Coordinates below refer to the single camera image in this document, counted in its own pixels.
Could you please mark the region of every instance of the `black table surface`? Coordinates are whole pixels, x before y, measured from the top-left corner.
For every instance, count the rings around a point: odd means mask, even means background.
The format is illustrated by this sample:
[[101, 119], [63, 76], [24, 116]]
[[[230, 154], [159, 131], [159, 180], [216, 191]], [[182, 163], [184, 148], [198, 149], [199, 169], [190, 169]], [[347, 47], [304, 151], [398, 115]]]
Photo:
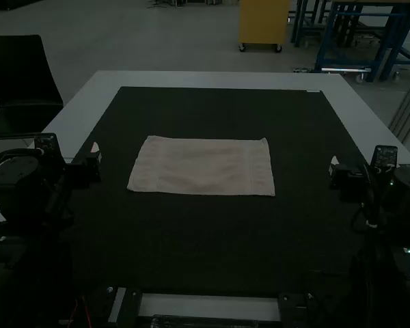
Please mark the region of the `black table surface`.
[[[126, 185], [148, 135], [267, 138], [275, 197], [136, 193]], [[276, 296], [308, 269], [346, 272], [361, 239], [357, 207], [329, 190], [332, 156], [363, 156], [321, 92], [122, 87], [96, 141], [102, 183], [75, 191], [71, 240], [80, 281], [144, 292]]]

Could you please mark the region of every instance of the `chair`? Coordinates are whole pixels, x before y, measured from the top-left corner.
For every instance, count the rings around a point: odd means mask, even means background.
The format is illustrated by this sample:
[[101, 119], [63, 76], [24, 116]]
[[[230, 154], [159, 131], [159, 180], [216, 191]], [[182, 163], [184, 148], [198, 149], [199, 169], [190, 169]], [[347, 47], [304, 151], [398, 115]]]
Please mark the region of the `chair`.
[[0, 136], [37, 133], [64, 104], [40, 36], [0, 36]]

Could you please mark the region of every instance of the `yellow cart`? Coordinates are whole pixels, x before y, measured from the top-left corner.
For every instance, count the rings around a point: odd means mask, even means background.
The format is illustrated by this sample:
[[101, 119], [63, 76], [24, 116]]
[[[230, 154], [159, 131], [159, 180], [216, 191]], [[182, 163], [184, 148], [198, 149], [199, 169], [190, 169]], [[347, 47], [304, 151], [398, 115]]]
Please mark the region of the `yellow cart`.
[[241, 0], [240, 1], [241, 52], [247, 43], [272, 44], [275, 51], [282, 51], [286, 40], [286, 28], [290, 0]]

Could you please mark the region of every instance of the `white panel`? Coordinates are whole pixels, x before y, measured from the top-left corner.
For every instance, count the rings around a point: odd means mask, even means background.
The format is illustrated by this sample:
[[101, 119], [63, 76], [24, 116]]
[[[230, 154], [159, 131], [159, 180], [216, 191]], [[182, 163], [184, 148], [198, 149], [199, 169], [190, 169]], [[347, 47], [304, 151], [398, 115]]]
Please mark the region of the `white panel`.
[[75, 156], [122, 86], [321, 90], [367, 161], [385, 144], [410, 164], [410, 152], [340, 75], [254, 72], [99, 71], [44, 130], [56, 133], [64, 157]]
[[280, 321], [277, 299], [143, 294], [140, 316], [155, 314]]

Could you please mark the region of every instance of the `towel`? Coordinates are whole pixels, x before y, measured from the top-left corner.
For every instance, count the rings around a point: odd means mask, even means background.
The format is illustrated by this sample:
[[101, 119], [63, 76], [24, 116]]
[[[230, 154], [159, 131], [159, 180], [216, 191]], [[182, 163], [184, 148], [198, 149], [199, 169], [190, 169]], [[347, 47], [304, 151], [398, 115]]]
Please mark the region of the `towel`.
[[275, 196], [269, 145], [261, 140], [149, 136], [132, 169], [131, 191]]

